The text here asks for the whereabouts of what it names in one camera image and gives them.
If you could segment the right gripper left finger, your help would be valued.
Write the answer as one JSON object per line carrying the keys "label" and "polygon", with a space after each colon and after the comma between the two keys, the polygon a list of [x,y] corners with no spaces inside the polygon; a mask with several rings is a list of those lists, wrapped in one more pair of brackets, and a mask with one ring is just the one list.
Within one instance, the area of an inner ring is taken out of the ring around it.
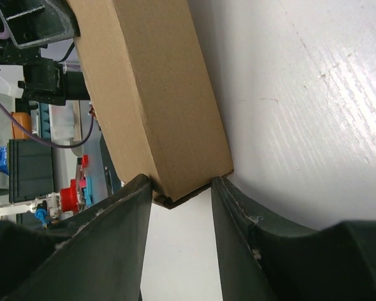
{"label": "right gripper left finger", "polygon": [[47,229],[0,221],[0,300],[140,300],[151,205],[140,174]]}

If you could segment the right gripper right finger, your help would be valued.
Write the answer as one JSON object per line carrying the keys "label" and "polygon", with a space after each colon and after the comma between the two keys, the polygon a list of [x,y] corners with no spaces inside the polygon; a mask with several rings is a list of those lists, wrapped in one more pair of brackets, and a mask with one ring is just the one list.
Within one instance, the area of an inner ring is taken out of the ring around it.
{"label": "right gripper right finger", "polygon": [[224,300],[376,300],[376,221],[313,230],[211,182]]}

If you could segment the cardboard box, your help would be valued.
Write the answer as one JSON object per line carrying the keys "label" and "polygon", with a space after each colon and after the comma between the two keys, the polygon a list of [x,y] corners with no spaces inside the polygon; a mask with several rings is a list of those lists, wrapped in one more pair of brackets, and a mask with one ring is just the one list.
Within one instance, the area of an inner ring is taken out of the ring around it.
{"label": "cardboard box", "polygon": [[233,172],[187,1],[70,1],[86,87],[120,180],[174,208]]}

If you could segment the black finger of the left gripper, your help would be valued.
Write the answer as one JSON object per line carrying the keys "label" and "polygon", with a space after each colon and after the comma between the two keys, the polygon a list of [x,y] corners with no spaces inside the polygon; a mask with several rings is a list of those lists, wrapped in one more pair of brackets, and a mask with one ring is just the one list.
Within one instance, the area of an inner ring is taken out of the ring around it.
{"label": "black finger of the left gripper", "polygon": [[19,49],[44,46],[80,35],[67,1],[0,1],[0,18]]}

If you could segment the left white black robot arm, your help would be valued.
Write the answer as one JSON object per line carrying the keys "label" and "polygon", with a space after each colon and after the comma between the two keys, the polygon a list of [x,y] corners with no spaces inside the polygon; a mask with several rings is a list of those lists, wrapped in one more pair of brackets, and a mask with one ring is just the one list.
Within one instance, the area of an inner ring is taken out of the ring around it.
{"label": "left white black robot arm", "polygon": [[59,60],[41,54],[49,44],[79,35],[67,1],[0,1],[0,65],[21,67],[21,99],[57,106],[89,100],[82,72],[66,70],[74,44]]}

